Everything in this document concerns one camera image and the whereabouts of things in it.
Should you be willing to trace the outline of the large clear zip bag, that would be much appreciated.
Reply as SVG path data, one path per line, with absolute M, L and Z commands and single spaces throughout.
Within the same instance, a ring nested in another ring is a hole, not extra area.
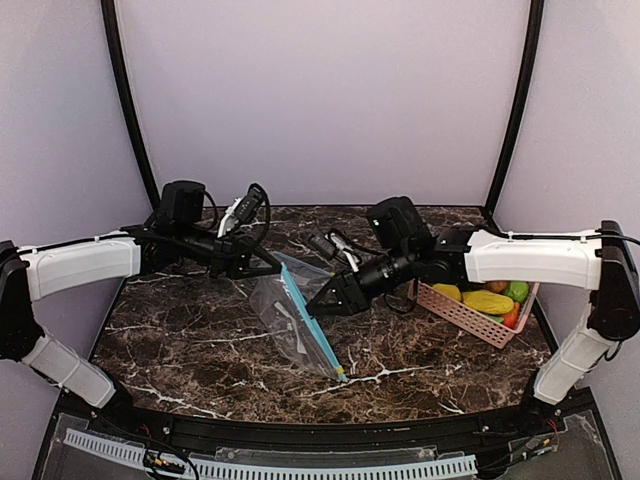
M 307 302 L 324 286 L 299 287 L 281 263 L 281 273 L 261 277 L 249 304 L 278 351 L 298 368 L 338 382 L 347 376 L 318 321 L 306 311 Z

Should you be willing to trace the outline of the yellow toy lemon front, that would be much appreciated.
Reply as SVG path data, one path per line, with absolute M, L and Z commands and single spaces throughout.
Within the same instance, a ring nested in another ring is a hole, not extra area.
M 462 300 L 462 294 L 456 285 L 451 284 L 434 284 L 432 288 L 441 295 L 444 295 L 456 302 Z

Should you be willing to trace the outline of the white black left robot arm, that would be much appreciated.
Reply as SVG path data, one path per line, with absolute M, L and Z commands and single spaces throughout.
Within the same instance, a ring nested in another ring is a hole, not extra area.
M 215 204 L 204 184 L 178 180 L 163 187 L 147 220 L 106 234 L 41 246 L 1 244 L 1 357 L 21 363 L 54 386 L 102 410 L 127 397 L 102 369 L 39 323 L 35 304 L 52 296 L 89 293 L 93 286 L 157 273 L 182 261 L 212 277 L 246 279 L 275 275 L 280 262 L 258 236 L 242 227 L 264 215 L 271 224 L 266 190 L 251 184 L 212 224 L 201 224 Z

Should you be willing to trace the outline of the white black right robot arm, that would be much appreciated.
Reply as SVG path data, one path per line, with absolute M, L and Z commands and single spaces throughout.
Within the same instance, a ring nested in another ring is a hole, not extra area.
M 458 286 L 524 281 L 582 288 L 590 300 L 533 380 L 532 396 L 556 405 L 605 353 L 639 331 L 639 274 L 614 221 L 577 233 L 506 233 L 487 227 L 431 234 L 412 201 L 391 197 L 366 219 L 384 254 L 334 276 L 310 300 L 311 316 L 350 316 L 414 279 Z

